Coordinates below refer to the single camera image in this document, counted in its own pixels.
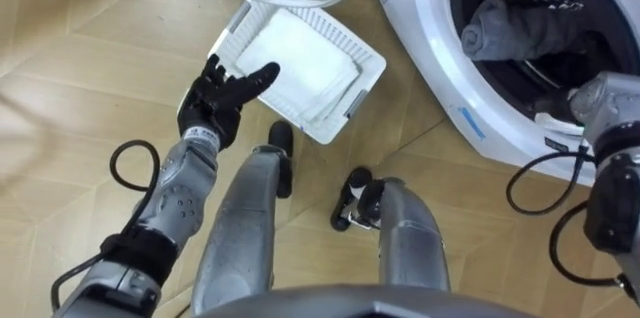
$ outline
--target washing machine drum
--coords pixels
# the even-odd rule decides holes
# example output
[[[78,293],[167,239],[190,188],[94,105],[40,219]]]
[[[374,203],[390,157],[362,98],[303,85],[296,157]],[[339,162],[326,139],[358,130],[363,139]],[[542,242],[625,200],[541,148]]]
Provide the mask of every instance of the washing machine drum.
[[[451,0],[458,33],[470,22],[482,1]],[[587,22],[589,44],[584,52],[546,55],[531,61],[476,62],[489,84],[524,115],[533,118],[537,98],[554,90],[579,87],[601,71],[640,74],[638,42],[615,0],[505,1],[509,6],[521,8],[579,10]]]

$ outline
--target wooden floor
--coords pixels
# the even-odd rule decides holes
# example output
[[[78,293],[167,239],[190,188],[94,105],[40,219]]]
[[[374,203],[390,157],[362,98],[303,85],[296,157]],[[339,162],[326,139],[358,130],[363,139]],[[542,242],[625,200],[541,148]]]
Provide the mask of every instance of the wooden floor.
[[[140,198],[109,177],[111,151],[142,138],[165,153],[177,139],[175,110],[241,0],[0,0],[0,306],[6,317],[49,314],[51,282],[97,252]],[[521,217],[505,202],[514,169],[478,156],[458,134],[386,21],[377,0],[328,11],[383,54],[388,68],[338,138],[322,146],[296,132],[295,187],[277,202],[276,287],[377,281],[377,236],[338,234],[328,217],[351,168],[405,180],[434,211],[456,291],[544,317],[631,317],[616,289],[584,289],[551,267],[547,241],[561,212]],[[276,114],[248,104],[204,229],[163,290],[158,317],[187,302],[208,227],[235,170],[264,142]],[[148,179],[143,152],[123,175]],[[564,185],[526,178],[523,204],[542,206]],[[571,203],[586,197],[580,188]],[[566,264],[585,275],[617,273],[573,222],[561,240]],[[74,279],[63,289],[72,289]]]

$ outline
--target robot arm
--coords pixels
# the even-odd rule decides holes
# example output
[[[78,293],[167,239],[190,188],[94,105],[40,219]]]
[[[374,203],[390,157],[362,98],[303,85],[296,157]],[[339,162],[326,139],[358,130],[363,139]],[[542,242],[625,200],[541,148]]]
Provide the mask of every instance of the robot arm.
[[[597,177],[587,201],[584,232],[611,254],[619,279],[640,304],[640,77],[603,72],[571,98],[595,153]]]
[[[182,138],[159,167],[157,180],[152,179],[148,199],[139,203],[121,233],[105,240],[98,256],[66,275],[68,279],[89,268],[61,307],[57,289],[65,279],[54,283],[54,317],[149,317],[154,312],[173,265],[200,229],[216,180],[216,157],[235,139],[239,107],[266,90],[279,73],[279,66],[271,63],[246,78],[225,81],[224,68],[217,63],[213,55],[185,95],[178,111]],[[147,148],[159,161],[155,149]],[[146,190],[117,174],[115,178]]]

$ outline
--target laundry basket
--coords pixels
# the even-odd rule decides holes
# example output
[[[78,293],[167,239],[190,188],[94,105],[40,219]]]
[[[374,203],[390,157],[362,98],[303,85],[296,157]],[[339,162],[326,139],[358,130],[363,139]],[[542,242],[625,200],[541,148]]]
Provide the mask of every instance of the laundry basket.
[[[259,99],[282,117],[321,144],[329,144],[353,116],[386,68],[386,60],[347,27],[319,8],[280,8],[246,0],[224,29],[209,55],[216,53],[228,74],[242,76],[235,62],[278,9],[287,9],[301,18],[355,63],[358,77],[342,95],[329,116],[322,121],[305,121],[286,101],[264,92]]]

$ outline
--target washing machine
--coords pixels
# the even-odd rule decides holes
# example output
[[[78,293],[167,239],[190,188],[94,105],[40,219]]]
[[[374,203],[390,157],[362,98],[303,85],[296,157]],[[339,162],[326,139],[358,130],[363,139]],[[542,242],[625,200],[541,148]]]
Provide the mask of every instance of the washing machine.
[[[472,62],[459,37],[482,1],[380,0],[426,83],[478,153],[522,166],[545,154],[577,150],[579,133],[536,123],[533,104],[554,90],[580,86],[597,69],[640,75],[640,0],[505,0],[510,6],[581,10],[589,17],[589,30],[600,37],[597,56],[562,53],[526,62]],[[536,170],[569,179],[574,162],[556,159]],[[590,185],[594,175],[595,168],[585,165],[579,182]]]

